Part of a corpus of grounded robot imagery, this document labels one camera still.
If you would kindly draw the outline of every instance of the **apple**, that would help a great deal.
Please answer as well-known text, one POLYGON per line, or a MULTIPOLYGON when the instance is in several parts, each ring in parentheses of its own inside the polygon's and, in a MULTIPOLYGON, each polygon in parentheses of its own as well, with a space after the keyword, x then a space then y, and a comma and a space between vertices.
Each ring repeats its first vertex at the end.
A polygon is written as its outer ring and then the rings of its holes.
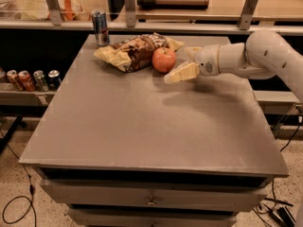
POLYGON ((169 72, 176 63, 176 53, 169 48, 157 48, 152 54, 152 66, 161 73, 169 72))

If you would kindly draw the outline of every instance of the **speckled floor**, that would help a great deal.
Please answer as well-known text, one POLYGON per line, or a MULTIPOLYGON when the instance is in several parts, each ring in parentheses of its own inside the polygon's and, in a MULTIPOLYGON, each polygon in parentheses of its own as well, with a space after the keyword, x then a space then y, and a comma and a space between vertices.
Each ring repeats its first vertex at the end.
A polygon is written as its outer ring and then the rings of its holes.
MULTIPOLYGON (((21 155, 23 149, 37 126, 39 119, 25 118, 27 126, 19 128, 13 134, 9 141, 10 147, 17 155, 21 155)), ((282 148, 288 142, 295 130, 295 127, 283 127, 276 140, 277 146, 282 148)), ((287 179, 276 179, 275 192, 279 200, 288 201, 294 205, 289 207, 291 213, 296 218, 303 196, 303 128, 298 132, 292 143, 283 150, 283 157, 290 169, 290 177, 287 179)), ((37 227, 80 227, 66 215, 67 206, 57 204, 50 199, 39 186, 40 176, 31 168, 27 169, 31 175, 32 183, 35 187, 33 205, 37 213, 37 227)), ((267 187, 268 197, 272 197, 271 186, 267 187)), ((0 213, 3 212, 6 204, 13 198, 21 195, 30 197, 29 181, 25 170, 18 164, 17 158, 11 153, 8 147, 5 147, 0 155, 0 213)), ((28 202, 25 199, 19 199, 11 204, 6 212, 6 221, 15 221, 25 213, 28 208, 28 202)), ((270 226, 278 226, 267 215, 262 216, 270 226)), ((252 211, 250 213, 240 213, 237 215, 235 227, 258 227, 265 225, 260 218, 252 211)), ((1 227, 31 227, 34 226, 34 214, 32 210, 21 221, 14 224, 6 224, 2 217, 0 219, 1 227)))

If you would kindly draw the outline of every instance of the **can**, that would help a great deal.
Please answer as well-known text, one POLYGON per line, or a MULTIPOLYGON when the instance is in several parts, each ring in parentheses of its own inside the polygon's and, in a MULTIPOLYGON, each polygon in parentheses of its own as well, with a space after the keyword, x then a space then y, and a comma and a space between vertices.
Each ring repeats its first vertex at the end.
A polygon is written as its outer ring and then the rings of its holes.
POLYGON ((35 71, 33 76, 40 91, 46 92, 49 90, 47 81, 45 79, 45 73, 42 70, 35 71))
POLYGON ((105 11, 94 9, 91 11, 93 27, 98 46, 106 46, 110 43, 105 11))
POLYGON ((9 82, 8 78, 7 78, 7 74, 5 71, 1 71, 0 70, 0 83, 3 82, 9 82))
POLYGON ((62 82, 60 72, 57 70, 52 70, 48 73, 48 78, 50 86, 52 86, 54 89, 58 89, 62 82))
POLYGON ((7 78, 9 82, 13 85, 13 87, 19 91, 24 90, 24 86, 19 80, 18 73, 16 70, 10 70, 7 72, 7 78))
POLYGON ((36 84, 28 71, 19 72, 18 77, 27 91, 32 92, 36 89, 36 84))

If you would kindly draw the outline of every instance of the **drawer knob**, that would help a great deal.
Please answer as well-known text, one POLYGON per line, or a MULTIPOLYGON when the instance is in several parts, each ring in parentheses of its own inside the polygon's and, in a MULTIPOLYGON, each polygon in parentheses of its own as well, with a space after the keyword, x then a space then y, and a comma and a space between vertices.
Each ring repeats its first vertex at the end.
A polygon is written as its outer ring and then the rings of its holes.
POLYGON ((150 200, 146 203, 149 207, 154 207, 157 203, 153 200, 153 196, 150 196, 150 200))

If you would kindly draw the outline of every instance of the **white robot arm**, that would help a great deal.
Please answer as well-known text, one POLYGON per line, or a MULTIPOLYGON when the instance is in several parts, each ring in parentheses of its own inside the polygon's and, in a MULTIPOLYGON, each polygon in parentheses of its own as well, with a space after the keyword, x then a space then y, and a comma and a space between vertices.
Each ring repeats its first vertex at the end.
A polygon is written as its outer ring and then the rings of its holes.
POLYGON ((185 62, 165 75, 168 84, 193 79, 199 74, 231 73, 247 79, 277 75, 303 102, 303 56, 271 30, 256 31, 246 43, 186 49, 193 62, 185 62))

